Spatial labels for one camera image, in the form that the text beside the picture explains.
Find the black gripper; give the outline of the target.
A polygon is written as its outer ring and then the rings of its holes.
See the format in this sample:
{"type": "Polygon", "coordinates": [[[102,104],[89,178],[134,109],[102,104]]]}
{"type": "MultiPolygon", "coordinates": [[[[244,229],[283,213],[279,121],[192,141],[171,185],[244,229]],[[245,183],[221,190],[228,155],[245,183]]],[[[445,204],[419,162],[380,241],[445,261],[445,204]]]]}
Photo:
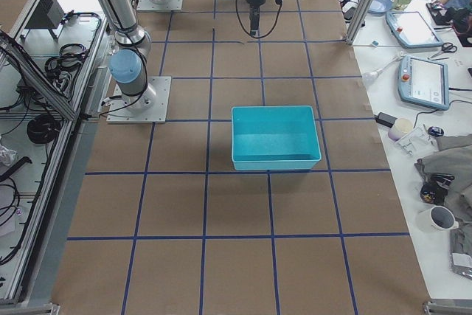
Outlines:
{"type": "Polygon", "coordinates": [[[266,0],[246,0],[250,6],[249,20],[250,20],[250,35],[256,35],[259,30],[260,23],[260,6],[264,5],[266,0]]]}

